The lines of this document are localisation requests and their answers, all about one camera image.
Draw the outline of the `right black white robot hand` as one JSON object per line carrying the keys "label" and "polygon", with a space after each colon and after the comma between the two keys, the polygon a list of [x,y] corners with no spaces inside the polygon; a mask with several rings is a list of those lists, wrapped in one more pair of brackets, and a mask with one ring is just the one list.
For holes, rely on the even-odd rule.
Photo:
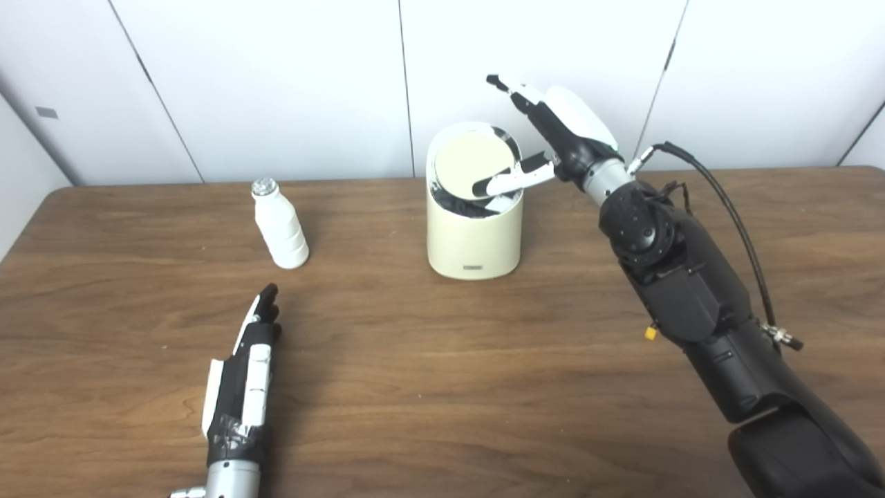
{"label": "right black white robot hand", "polygon": [[551,152],[535,154],[509,170],[475,182],[472,186],[475,198],[525,190],[554,178],[581,188],[596,164],[623,161],[613,133],[569,89],[553,86],[541,93],[502,75],[488,75],[486,81],[509,95],[517,110],[528,117],[550,145]]}

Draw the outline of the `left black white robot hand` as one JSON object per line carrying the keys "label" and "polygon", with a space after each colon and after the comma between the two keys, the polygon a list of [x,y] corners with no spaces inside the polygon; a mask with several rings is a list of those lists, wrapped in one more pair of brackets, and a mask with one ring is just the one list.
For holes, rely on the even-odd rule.
{"label": "left black white robot hand", "polygon": [[266,412],[274,346],[281,335],[279,289],[268,284],[255,297],[230,356],[212,360],[201,427],[208,449],[206,465],[218,461],[262,464],[269,447]]}

